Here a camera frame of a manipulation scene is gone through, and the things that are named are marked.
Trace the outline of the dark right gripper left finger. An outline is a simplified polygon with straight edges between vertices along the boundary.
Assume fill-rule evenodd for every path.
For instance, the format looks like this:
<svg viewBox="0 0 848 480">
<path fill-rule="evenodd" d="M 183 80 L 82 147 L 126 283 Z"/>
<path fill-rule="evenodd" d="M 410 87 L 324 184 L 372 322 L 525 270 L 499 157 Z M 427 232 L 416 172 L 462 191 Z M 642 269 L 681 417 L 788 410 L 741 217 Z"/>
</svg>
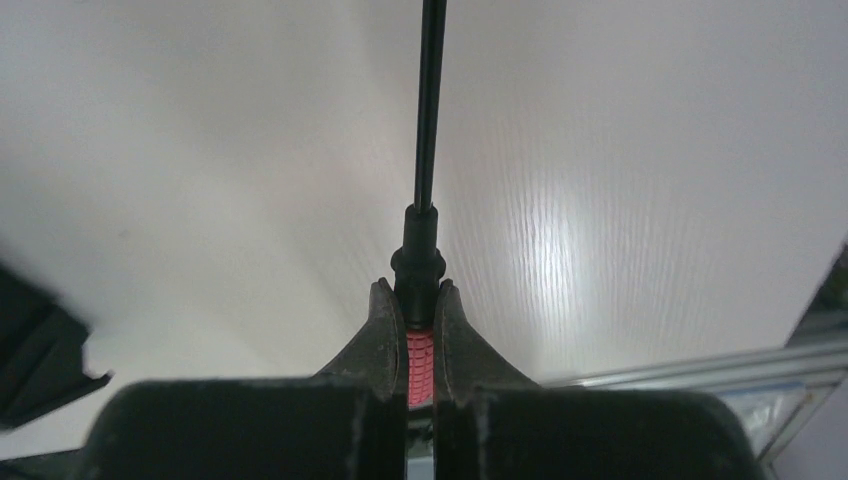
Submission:
<svg viewBox="0 0 848 480">
<path fill-rule="evenodd" d="M 144 381 L 103 408 L 83 479 L 403 479 L 407 349 L 394 292 L 317 374 Z"/>
</svg>

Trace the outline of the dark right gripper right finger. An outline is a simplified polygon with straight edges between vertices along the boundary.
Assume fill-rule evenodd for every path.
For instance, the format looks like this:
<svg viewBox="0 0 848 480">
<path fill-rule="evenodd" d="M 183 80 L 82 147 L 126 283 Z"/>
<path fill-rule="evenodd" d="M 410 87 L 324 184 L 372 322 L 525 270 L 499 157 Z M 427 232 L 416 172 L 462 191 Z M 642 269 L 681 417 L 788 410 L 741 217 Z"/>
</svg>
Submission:
<svg viewBox="0 0 848 480">
<path fill-rule="evenodd" d="M 434 320 L 439 479 L 760 479 L 735 414 L 683 390 L 544 388 L 469 323 L 441 285 Z"/>
</svg>

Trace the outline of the red black screwdriver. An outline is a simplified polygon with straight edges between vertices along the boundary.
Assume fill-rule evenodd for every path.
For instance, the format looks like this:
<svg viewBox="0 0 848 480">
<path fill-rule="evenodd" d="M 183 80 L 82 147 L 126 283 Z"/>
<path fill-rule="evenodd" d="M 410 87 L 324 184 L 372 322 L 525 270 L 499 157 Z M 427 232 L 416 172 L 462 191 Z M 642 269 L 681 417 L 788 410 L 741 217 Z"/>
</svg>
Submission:
<svg viewBox="0 0 848 480">
<path fill-rule="evenodd" d="M 433 182 L 447 2 L 422 4 L 414 195 L 405 210 L 402 246 L 391 258 L 394 293 L 406 329 L 408 406 L 428 402 L 434 388 L 433 324 L 446 262 L 437 247 Z"/>
</svg>

